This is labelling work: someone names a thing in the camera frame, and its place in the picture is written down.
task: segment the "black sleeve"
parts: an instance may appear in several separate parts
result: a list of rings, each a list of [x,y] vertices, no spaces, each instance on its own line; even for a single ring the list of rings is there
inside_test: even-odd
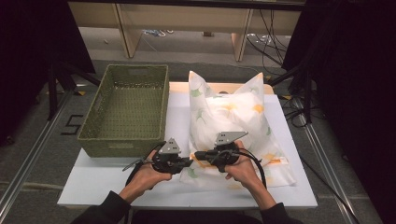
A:
[[[300,220],[288,216],[283,203],[277,203],[272,208],[260,211],[260,213],[263,224],[303,224]]]
[[[117,224],[130,208],[131,205],[110,191],[102,204],[89,207],[72,224]]]

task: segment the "person's left hand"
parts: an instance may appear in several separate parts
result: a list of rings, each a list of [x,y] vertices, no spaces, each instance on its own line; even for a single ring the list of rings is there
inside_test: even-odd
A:
[[[148,158],[150,160],[155,152],[156,151],[153,150],[149,154]],[[170,179],[172,179],[171,174],[155,171],[150,163],[144,164],[134,175],[132,181],[120,192],[120,196],[126,202],[131,203],[136,198],[142,196],[146,190],[154,188],[154,186],[161,181]]]

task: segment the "gray floor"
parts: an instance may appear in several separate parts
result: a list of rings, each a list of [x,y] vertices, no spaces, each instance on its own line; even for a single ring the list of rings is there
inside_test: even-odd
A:
[[[117,30],[81,28],[80,31],[98,73],[104,71],[104,62],[116,61],[119,63],[225,64],[229,68],[241,69],[241,71],[253,74],[263,71],[265,75],[276,77],[276,75],[271,75],[262,69],[262,56],[249,44],[247,44],[243,61],[236,62],[233,57],[231,37],[228,34],[215,33],[213,37],[204,37],[197,32],[175,31],[166,37],[142,35],[135,56],[132,59],[126,59],[120,42],[120,34]],[[285,36],[280,36],[279,39],[284,44],[289,41],[289,38]],[[268,52],[276,57],[274,51]],[[270,60],[265,59],[264,64],[273,73],[283,72],[276,63]],[[287,80],[276,86],[276,94],[287,94],[288,82]],[[80,150],[75,135],[61,135],[61,133],[74,131],[73,128],[65,127],[71,115],[85,115],[88,111],[95,88],[85,88],[84,90],[86,91],[84,96],[73,95],[71,100],[67,102],[49,141],[15,203],[11,206],[4,223],[69,223],[82,211],[67,209],[58,206],[56,203]],[[4,194],[7,184],[18,172],[23,160],[47,122],[49,105],[46,91],[46,88],[44,88],[40,93],[39,104],[33,106],[21,123],[21,127],[14,134],[16,143],[0,148],[0,195]],[[290,108],[287,108],[289,104],[286,101],[281,100],[281,104],[285,104],[285,113],[290,111]],[[352,208],[360,223],[382,223],[359,179],[348,162],[342,159],[342,149],[339,147],[329,124],[325,119],[320,119],[322,117],[320,110],[316,110],[314,113],[313,127],[318,139],[323,145],[332,168],[351,201]],[[78,119],[74,119],[74,121],[76,123],[80,122]],[[294,127],[291,120],[289,120],[289,123],[298,151],[315,170],[323,175],[305,129]],[[305,167],[305,171],[317,196],[318,207],[307,210],[288,210],[289,214],[304,223],[347,223],[330,191],[307,167]],[[246,211],[246,213],[254,217],[258,215],[256,211]]]

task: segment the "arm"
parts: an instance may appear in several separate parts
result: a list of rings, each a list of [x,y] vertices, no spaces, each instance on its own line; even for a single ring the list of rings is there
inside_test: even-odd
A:
[[[239,148],[244,148],[241,141],[235,141],[235,143]],[[263,223],[301,223],[288,216],[283,203],[275,202],[257,177],[253,164],[248,157],[239,156],[235,164],[225,166],[225,172],[228,173],[226,179],[233,177],[250,192],[260,208]]]
[[[130,204],[136,198],[142,196],[146,190],[154,188],[159,182],[171,178],[171,174],[159,173],[152,168],[151,164],[144,164],[134,175],[132,181],[119,194],[110,191],[102,204],[89,207],[72,224],[118,223],[129,211]]]

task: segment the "woven basket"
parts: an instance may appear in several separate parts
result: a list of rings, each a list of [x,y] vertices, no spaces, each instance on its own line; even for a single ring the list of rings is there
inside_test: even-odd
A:
[[[78,135],[90,157],[142,157],[165,133],[167,65],[111,64]]]

